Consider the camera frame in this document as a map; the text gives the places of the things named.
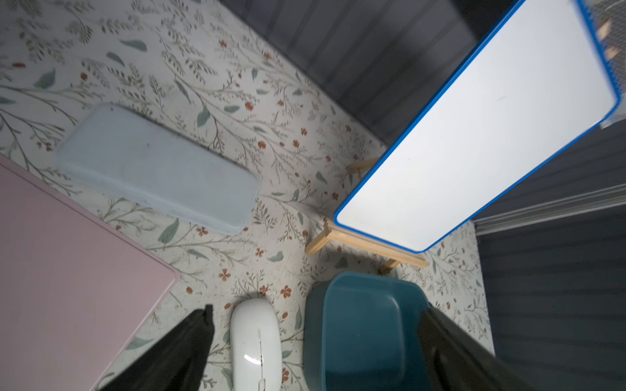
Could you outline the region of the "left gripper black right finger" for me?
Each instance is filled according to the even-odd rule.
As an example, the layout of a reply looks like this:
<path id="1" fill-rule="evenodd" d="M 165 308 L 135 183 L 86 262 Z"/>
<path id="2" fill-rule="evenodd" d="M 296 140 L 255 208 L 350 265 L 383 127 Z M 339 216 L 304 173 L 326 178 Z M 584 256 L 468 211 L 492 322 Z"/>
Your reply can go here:
<path id="1" fill-rule="evenodd" d="M 422 312 L 417 335 L 432 390 L 532 390 L 440 310 Z"/>

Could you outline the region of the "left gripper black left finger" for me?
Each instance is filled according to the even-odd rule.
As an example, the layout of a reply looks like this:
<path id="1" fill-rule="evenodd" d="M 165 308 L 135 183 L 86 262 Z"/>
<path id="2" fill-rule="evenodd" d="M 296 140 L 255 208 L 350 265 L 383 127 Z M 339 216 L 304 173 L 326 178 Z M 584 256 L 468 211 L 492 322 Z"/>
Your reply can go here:
<path id="1" fill-rule="evenodd" d="M 214 308 L 192 311 L 105 390 L 198 390 L 215 336 Z"/>

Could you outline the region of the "teal plastic storage box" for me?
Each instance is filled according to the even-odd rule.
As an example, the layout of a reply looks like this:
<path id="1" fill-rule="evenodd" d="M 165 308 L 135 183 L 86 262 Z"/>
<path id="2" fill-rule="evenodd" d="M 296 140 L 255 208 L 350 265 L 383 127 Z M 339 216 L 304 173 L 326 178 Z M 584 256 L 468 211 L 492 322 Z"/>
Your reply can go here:
<path id="1" fill-rule="evenodd" d="M 429 390 L 418 336 L 423 291 L 404 280 L 342 272 L 306 300 L 303 374 L 310 390 Z"/>

